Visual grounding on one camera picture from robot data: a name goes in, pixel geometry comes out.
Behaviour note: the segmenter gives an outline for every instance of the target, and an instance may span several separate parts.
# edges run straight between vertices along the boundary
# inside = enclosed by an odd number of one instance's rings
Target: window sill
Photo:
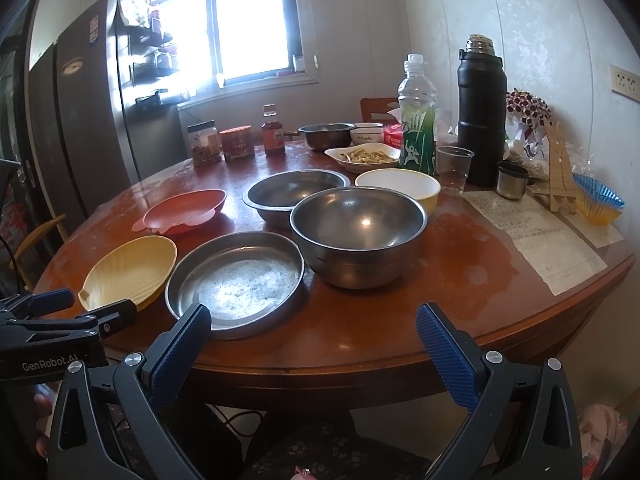
[[[217,101],[219,99],[225,99],[239,94],[247,94],[250,92],[257,92],[258,90],[283,88],[286,86],[299,86],[299,85],[313,85],[318,84],[318,81],[306,73],[290,74],[281,77],[270,77],[266,79],[260,79],[258,81],[248,81],[246,83],[238,83],[235,85],[226,86],[224,88],[211,88],[199,92],[196,96],[192,97],[189,101],[178,105],[178,109],[184,110],[193,106],[198,106],[210,101]]]

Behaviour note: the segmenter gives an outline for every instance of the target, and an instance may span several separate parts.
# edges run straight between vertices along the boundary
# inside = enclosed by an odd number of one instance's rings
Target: wall socket
[[[640,76],[615,65],[610,65],[610,68],[611,89],[640,103]]]

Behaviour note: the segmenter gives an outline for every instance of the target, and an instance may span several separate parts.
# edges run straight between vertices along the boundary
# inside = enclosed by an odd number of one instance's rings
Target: metal bolt
[[[72,373],[75,374],[76,372],[80,371],[80,368],[82,368],[82,363],[80,361],[73,361],[70,365],[68,370]]]
[[[138,352],[133,352],[133,354],[129,354],[124,358],[124,364],[127,366],[135,366],[140,361],[142,361],[142,354],[139,354]]]
[[[552,357],[551,359],[549,359],[549,361],[547,361],[546,364],[548,364],[549,368],[551,368],[552,370],[559,370],[560,368],[562,368],[562,363],[558,361],[558,359],[556,359],[555,357]]]
[[[500,352],[496,352],[495,350],[489,350],[486,355],[486,360],[494,365],[500,364],[502,362],[502,354]]]

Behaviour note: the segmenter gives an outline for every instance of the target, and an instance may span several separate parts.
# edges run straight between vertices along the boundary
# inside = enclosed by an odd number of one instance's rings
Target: sheet of paper
[[[513,201],[493,191],[471,191],[463,197],[513,239],[555,296],[607,268],[569,226],[529,195]]]
[[[572,214],[561,211],[564,216],[578,231],[580,231],[593,246],[598,249],[620,242],[625,239],[613,225],[599,225],[589,222],[580,213]]]

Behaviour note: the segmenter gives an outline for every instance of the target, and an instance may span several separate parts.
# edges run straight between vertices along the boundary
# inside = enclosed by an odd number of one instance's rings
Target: hand
[[[49,397],[41,394],[34,395],[33,402],[36,405],[36,412],[38,413],[38,422],[36,425],[41,433],[36,441],[36,451],[41,457],[46,458],[49,452],[49,437],[44,434],[44,427],[47,425],[47,417],[53,412],[53,404]]]

